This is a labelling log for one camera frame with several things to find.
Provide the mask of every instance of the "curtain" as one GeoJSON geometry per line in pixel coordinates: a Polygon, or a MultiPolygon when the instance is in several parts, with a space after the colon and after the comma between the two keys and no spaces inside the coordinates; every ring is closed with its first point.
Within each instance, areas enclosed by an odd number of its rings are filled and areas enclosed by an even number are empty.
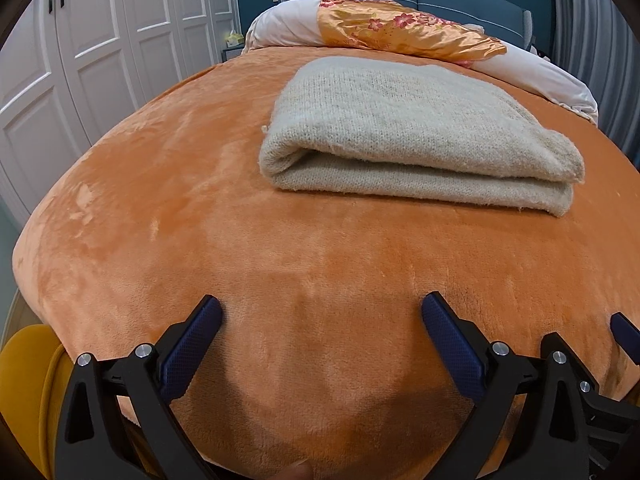
{"type": "Polygon", "coordinates": [[[556,0],[553,62],[598,102],[600,129],[640,169],[640,44],[611,0],[556,0]]]}

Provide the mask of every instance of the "blue gripper pad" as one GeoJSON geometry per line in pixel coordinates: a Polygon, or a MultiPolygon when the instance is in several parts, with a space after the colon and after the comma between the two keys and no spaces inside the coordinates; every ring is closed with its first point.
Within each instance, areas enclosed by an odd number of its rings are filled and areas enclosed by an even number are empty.
{"type": "Polygon", "coordinates": [[[220,302],[210,297],[199,311],[187,320],[188,326],[174,347],[162,360],[158,375],[160,396],[167,404],[183,396],[193,379],[209,345],[222,325],[220,302]]]}
{"type": "Polygon", "coordinates": [[[422,320],[460,395],[479,404],[485,392],[484,365],[438,293],[422,300],[422,320]]]}
{"type": "Polygon", "coordinates": [[[621,312],[611,316],[609,327],[620,348],[636,365],[640,365],[640,330],[621,312]]]}

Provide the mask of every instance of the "wardrobe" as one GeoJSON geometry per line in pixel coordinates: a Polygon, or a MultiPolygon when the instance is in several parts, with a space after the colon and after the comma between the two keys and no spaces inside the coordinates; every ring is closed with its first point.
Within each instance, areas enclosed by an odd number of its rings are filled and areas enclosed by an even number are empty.
{"type": "Polygon", "coordinates": [[[0,50],[0,195],[24,224],[153,97],[221,60],[237,0],[33,0],[0,50]]]}

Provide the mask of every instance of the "finger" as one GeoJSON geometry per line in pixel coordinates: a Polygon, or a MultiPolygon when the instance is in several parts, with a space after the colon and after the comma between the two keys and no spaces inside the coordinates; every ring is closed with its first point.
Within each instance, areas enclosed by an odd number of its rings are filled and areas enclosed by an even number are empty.
{"type": "Polygon", "coordinates": [[[269,480],[313,480],[313,478],[314,470],[311,468],[311,464],[305,460],[302,463],[290,465],[269,480]]]}

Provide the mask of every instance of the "white knit sweater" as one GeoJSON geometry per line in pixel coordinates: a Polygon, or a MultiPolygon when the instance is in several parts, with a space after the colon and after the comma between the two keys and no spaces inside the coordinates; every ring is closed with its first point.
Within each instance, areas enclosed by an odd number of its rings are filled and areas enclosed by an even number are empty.
{"type": "Polygon", "coordinates": [[[492,84],[440,66],[324,57],[276,101],[260,169],[277,187],[544,209],[584,179],[574,144],[492,84]]]}

